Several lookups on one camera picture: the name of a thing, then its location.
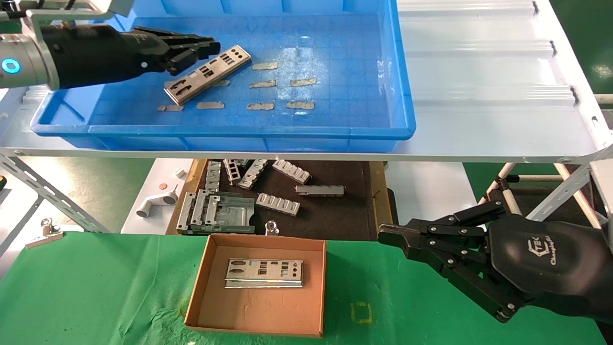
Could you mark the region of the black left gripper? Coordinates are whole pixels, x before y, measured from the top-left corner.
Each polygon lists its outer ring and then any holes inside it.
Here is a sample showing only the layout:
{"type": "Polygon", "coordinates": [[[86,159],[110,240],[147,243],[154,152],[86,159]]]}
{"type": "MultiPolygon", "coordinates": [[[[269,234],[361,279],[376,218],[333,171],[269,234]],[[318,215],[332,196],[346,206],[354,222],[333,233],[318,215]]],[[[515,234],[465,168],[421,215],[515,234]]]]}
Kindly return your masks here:
{"type": "Polygon", "coordinates": [[[52,55],[58,89],[131,80],[164,70],[177,76],[221,49],[212,37],[142,26],[129,32],[104,24],[73,29],[46,26],[42,35],[52,55]]]}

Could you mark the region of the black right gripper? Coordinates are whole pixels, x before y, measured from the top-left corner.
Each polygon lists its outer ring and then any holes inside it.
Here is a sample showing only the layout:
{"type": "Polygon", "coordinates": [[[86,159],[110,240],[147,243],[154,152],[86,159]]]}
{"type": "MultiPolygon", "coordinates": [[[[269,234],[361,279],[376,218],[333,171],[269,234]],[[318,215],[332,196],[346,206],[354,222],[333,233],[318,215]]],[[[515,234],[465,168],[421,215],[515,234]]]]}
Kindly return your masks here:
{"type": "Polygon", "coordinates": [[[612,323],[613,256],[603,232],[506,214],[501,201],[486,202],[436,220],[381,224],[377,240],[431,267],[501,323],[522,307],[521,293],[525,303],[563,316],[612,323]],[[491,256],[484,237],[425,237],[483,236],[491,221],[491,256]]]}

